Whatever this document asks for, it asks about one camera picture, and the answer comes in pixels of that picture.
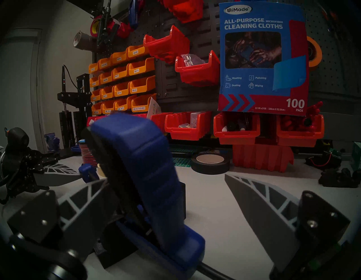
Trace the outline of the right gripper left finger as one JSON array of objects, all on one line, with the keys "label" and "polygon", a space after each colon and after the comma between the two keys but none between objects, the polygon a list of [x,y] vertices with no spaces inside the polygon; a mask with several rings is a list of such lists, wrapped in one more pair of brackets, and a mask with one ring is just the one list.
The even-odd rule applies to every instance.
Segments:
[{"label": "right gripper left finger", "polygon": [[40,246],[73,250],[86,259],[110,222],[119,200],[107,179],[75,188],[60,198],[44,191],[7,221],[12,232]]}]

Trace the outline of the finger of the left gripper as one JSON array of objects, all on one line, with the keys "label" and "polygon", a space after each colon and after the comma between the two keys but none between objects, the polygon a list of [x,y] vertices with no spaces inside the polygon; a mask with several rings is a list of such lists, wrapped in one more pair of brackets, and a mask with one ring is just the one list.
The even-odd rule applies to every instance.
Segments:
[{"label": "finger of the left gripper", "polygon": [[64,174],[64,173],[34,173],[33,174],[36,184],[39,187],[53,187],[62,186],[78,179],[81,179],[79,174]]},{"label": "finger of the left gripper", "polygon": [[52,165],[47,165],[43,167],[44,169],[44,173],[56,173],[56,174],[78,174],[78,171],[75,171],[74,169],[63,165],[63,164],[52,164]]}]

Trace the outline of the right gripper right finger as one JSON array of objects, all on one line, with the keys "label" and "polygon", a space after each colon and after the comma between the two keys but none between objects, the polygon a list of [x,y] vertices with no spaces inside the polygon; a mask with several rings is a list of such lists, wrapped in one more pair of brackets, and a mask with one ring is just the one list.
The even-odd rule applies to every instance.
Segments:
[{"label": "right gripper right finger", "polygon": [[318,194],[296,198],[284,189],[240,175],[225,182],[274,266],[271,272],[320,272],[343,247],[350,220]]}]

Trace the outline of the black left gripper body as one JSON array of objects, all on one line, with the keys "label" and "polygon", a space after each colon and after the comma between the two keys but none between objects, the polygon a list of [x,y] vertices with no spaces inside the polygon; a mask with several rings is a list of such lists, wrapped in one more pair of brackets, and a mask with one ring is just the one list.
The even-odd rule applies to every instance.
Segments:
[{"label": "black left gripper body", "polygon": [[39,186],[34,174],[44,175],[44,167],[59,161],[53,153],[43,154],[37,150],[26,148],[20,152],[9,152],[1,148],[0,186],[6,186],[7,194],[0,200],[5,205],[9,198],[15,198],[23,192],[35,193],[49,190],[49,186]]}]

